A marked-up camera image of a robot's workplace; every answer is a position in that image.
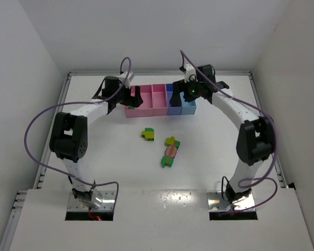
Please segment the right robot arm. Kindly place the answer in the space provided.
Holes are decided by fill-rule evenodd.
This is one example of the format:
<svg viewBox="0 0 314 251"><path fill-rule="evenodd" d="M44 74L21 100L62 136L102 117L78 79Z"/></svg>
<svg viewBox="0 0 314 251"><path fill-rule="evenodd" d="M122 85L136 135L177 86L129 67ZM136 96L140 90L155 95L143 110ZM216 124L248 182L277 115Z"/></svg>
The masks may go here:
<svg viewBox="0 0 314 251"><path fill-rule="evenodd" d="M173 83L171 105L179 106L181 101L191 102L203 98L220 109L238 129L236 152L239 161L235 172L225 186L223 198L232 203L251 191L251 183L262 163L275 150L273 127L264 116L258 116L233 96L230 87L223 81L216 81L215 69L211 65L194 68L182 65L183 80Z"/></svg>

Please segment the brown lego plate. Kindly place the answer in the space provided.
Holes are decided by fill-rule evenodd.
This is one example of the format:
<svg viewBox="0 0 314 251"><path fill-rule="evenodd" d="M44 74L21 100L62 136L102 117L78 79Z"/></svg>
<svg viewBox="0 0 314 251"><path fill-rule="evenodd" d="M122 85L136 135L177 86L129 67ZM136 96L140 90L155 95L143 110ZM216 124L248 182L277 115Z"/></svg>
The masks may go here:
<svg viewBox="0 0 314 251"><path fill-rule="evenodd" d="M166 159L166 166L171 167L173 165L174 162L174 158L177 154L177 141L174 141L174 143L170 146L167 147L167 159Z"/></svg>

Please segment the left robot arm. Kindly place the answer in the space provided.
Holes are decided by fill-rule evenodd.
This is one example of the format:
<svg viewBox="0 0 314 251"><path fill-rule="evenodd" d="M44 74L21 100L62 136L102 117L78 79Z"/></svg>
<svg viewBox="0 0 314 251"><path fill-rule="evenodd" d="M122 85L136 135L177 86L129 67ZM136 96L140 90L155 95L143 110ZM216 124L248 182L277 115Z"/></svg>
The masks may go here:
<svg viewBox="0 0 314 251"><path fill-rule="evenodd" d="M97 208L102 202L96 182L84 155L88 148L88 127L100 117L112 112L118 104L138 108L143 100L139 87L131 87L133 72L106 76L89 102L70 112L58 112L50 137L50 151L61 159L72 182L76 199Z"/></svg>

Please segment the purple butterfly lego brick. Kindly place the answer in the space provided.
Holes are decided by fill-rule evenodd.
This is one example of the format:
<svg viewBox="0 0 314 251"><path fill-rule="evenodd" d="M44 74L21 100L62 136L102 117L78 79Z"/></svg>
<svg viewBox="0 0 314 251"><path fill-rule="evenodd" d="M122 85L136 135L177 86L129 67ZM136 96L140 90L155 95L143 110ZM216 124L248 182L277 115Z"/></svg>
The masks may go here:
<svg viewBox="0 0 314 251"><path fill-rule="evenodd" d="M174 158L176 156L178 148L175 145L168 146L165 150L165 155Z"/></svg>

